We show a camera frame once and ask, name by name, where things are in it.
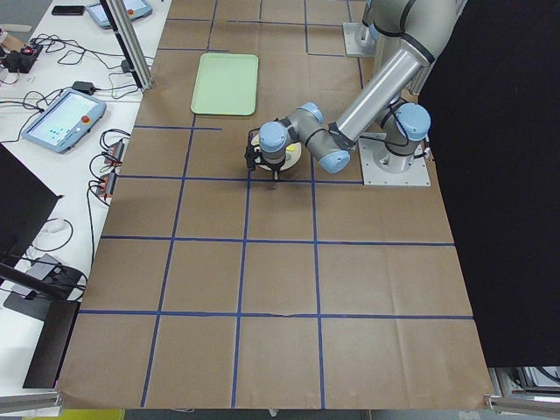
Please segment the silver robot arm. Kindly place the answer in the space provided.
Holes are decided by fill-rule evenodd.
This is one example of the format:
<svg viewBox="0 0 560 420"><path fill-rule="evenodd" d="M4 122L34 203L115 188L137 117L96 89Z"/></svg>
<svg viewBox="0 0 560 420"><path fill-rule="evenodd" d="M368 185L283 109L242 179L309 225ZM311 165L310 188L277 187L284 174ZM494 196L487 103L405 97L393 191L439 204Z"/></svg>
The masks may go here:
<svg viewBox="0 0 560 420"><path fill-rule="evenodd" d="M329 173L342 171L350 151L374 119L400 96L417 73L432 65L445 49L456 23L454 1L368 1L362 25L384 38L398 40L389 56L353 103L334 122L323 126L318 106L307 102L282 119L258 130L258 144L247 141L246 166L268 168L273 179L286 159L290 144L301 144Z"/></svg>

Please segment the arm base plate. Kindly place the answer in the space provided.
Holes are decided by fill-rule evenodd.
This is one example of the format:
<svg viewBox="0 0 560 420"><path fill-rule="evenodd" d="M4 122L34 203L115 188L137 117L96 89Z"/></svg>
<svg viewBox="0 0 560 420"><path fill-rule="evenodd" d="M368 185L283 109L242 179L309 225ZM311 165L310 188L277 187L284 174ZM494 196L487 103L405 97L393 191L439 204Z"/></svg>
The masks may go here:
<svg viewBox="0 0 560 420"><path fill-rule="evenodd" d="M430 187L431 181L421 142L416 149L402 157L392 153L378 139L360 138L358 150L364 186Z"/></svg>
<svg viewBox="0 0 560 420"><path fill-rule="evenodd" d="M342 31L345 42L345 54L352 58L374 57L379 37L377 30L362 22L344 23Z"/></svg>

